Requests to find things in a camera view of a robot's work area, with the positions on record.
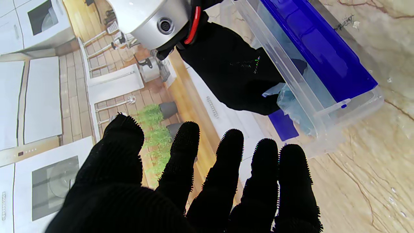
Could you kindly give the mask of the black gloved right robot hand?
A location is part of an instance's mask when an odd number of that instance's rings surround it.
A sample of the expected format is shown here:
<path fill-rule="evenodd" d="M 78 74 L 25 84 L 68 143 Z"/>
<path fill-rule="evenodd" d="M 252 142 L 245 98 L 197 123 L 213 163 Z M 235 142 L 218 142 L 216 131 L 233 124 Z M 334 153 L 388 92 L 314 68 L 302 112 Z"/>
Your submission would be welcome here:
<path fill-rule="evenodd" d="M 264 49 L 254 49 L 231 29 L 207 22 L 195 43 L 178 52 L 228 108 L 265 116 L 279 109 L 278 95 L 263 93 L 284 82 L 280 72 Z"/>

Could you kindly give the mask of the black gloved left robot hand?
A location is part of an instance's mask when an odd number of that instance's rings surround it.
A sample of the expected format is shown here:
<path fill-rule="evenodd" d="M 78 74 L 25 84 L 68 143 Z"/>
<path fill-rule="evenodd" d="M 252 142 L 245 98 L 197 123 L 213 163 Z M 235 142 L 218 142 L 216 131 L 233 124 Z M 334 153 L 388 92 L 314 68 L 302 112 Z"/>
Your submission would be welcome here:
<path fill-rule="evenodd" d="M 105 128 L 77 173 L 63 206 L 46 233 L 321 233 L 303 149 L 258 142 L 241 202 L 233 206 L 244 136 L 227 131 L 202 190 L 185 208 L 193 186 L 200 129 L 183 123 L 170 148 L 158 187 L 142 185 L 139 152 L 144 133 L 118 114 Z"/>

